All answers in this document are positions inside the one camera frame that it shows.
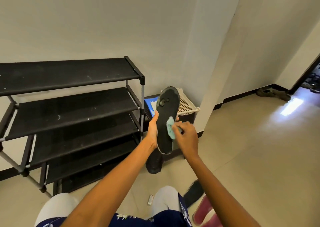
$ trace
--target beige floor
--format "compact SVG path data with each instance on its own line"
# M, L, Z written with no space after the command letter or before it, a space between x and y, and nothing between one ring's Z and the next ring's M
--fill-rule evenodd
M212 113L199 140L206 165L262 226L319 226L320 108L302 100L229 102ZM184 193L195 179L181 157L156 175L143 168L118 212L147 217L150 194L165 185ZM81 199L93 185L72 194ZM1 226L33 226L46 201L21 176L1 181Z

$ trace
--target hand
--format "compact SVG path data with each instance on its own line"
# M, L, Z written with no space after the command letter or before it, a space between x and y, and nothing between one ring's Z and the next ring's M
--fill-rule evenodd
M178 127L184 131L184 134L181 134L179 132ZM194 125L190 122L177 122L172 125L172 130L176 136L178 145L185 158L189 161L199 157L198 134L195 130Z
M158 111L155 111L153 118L151 119L151 121L149 122L149 127L148 127L148 132L147 135L145 137L145 139L147 139L150 143L151 143L151 147L153 149L155 149L157 147L157 120L159 117L159 113Z

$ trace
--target green cloth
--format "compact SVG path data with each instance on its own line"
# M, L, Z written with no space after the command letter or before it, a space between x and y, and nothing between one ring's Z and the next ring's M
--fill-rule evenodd
M174 124L174 119L172 116L169 117L169 119L167 120L167 130L168 130L168 134L170 136L171 139L176 139L176 136L174 135L174 131L172 130L172 125Z

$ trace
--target leg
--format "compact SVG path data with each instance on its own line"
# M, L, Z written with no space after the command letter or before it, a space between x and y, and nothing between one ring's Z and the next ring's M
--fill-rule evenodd
M55 195L42 207L35 221L35 226L46 219L67 217L78 204L79 201L68 193Z
M171 186L162 187L155 194L152 201L151 215L155 216L156 214L168 209L181 212L178 192Z

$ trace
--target white plastic basket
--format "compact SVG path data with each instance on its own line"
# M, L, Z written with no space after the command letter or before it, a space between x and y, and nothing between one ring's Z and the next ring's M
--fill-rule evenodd
M196 107L186 95L183 93L183 89L177 88L180 95L180 106L178 109L178 116L189 115L194 112L200 111L200 107Z

